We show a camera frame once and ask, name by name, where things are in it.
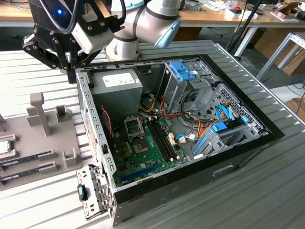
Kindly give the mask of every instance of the black latch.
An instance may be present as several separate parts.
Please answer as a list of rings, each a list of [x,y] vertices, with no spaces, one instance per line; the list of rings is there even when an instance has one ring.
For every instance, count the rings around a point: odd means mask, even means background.
[[[85,185],[78,184],[77,191],[78,191],[78,197],[80,198],[80,201],[85,201],[88,199]]]

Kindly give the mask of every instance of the table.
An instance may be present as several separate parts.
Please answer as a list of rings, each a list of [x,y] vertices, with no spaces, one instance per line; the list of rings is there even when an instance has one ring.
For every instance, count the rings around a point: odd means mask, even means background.
[[[97,5],[105,17],[110,14],[101,0],[96,0]],[[28,4],[20,4],[19,6],[29,7]],[[34,21],[31,12],[21,10],[8,2],[0,1],[0,27],[33,27]]]
[[[283,40],[283,42],[280,44],[280,46],[276,49],[276,51],[273,53],[273,55],[270,57],[270,59],[267,61],[267,63],[263,66],[261,71],[257,74],[257,79],[260,80],[265,73],[269,70],[271,65],[276,61],[280,53],[287,47],[289,42],[292,41],[295,43],[295,46],[290,50],[290,52],[287,54],[287,56],[282,60],[282,62],[278,65],[279,69],[282,69],[286,63],[293,57],[296,50],[301,47],[302,49],[305,49],[305,33],[304,32],[296,32],[296,33],[289,33],[287,37]]]
[[[163,53],[205,53],[284,132],[285,137],[244,168],[172,201],[154,212],[124,222],[115,229],[143,228],[303,228],[305,223],[305,124],[219,44],[212,41],[173,42],[167,49],[140,44],[147,57]],[[44,109],[66,104],[73,112],[84,165],[92,163],[81,119],[77,90],[67,76],[49,69],[24,51],[0,52],[0,95],[4,116],[25,113],[28,93],[44,92]],[[104,53],[95,62],[104,62]],[[3,228],[112,228],[108,215],[86,221],[78,200],[75,172],[0,192]]]
[[[245,3],[239,0],[241,8],[245,7]],[[201,6],[202,11],[181,11],[180,20],[182,27],[237,27],[240,19],[226,20],[225,11],[215,12],[205,6]],[[234,56],[241,56],[247,44],[250,42],[258,28],[305,28],[305,21],[281,22],[272,16],[271,10],[263,10],[265,15],[259,15],[256,20],[252,19],[248,25],[248,32],[245,34],[243,41],[236,50]]]
[[[96,1],[104,15],[109,15],[106,7],[101,0]],[[244,3],[239,0],[240,6],[244,8]],[[225,12],[220,10],[215,12],[205,6],[201,6],[202,11],[183,10],[180,12],[181,27],[237,27],[240,20],[226,20]],[[281,22],[276,17],[270,14],[270,10],[263,10],[265,15],[261,15],[256,20],[252,20],[248,27],[249,30],[245,34],[243,41],[239,45],[235,56],[241,56],[247,44],[254,36],[256,30],[261,27],[271,28],[305,28],[305,21],[300,23]],[[0,3],[0,27],[1,26],[33,26],[33,18],[29,12],[19,10],[7,3]]]

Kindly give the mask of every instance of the circuit board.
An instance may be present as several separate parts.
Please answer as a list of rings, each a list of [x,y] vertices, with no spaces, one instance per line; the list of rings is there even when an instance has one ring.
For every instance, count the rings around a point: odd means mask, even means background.
[[[116,186],[122,186],[142,178],[149,177],[159,172],[165,171],[171,167],[188,162],[186,154],[178,145],[171,146],[175,153],[175,158],[163,156],[162,150],[159,149],[152,129],[148,121],[142,121],[145,135],[136,137],[128,141],[128,135],[124,125],[114,128],[115,138],[113,139],[112,156],[114,158],[117,171],[113,175]],[[169,126],[164,118],[155,121],[164,134],[164,139],[170,142]]]

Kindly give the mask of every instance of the red wire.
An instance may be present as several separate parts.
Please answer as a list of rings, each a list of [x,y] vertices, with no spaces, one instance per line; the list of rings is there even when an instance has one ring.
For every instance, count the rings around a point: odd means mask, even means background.
[[[111,142],[111,141],[112,141],[112,123],[111,123],[111,118],[110,118],[108,112],[107,112],[104,108],[100,107],[100,109],[101,109],[102,111],[104,111],[105,114],[107,115],[108,122],[109,122],[109,127],[110,127],[110,133],[109,133],[109,135],[110,135],[110,142]]]

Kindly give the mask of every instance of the white connector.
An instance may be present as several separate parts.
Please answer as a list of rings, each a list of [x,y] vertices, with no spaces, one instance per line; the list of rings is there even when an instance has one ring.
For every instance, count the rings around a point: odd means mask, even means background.
[[[186,143],[186,139],[185,139],[184,136],[179,137],[179,138],[178,138],[178,141],[179,141],[180,144]]]
[[[173,133],[169,133],[169,134],[168,134],[168,137],[169,137],[170,140],[175,138],[175,136],[173,135]]]
[[[174,146],[176,144],[173,139],[170,140],[170,143],[171,143],[172,146]]]
[[[194,134],[190,134],[189,139],[194,140],[194,139],[195,139],[195,137],[196,137],[196,135],[194,135]]]

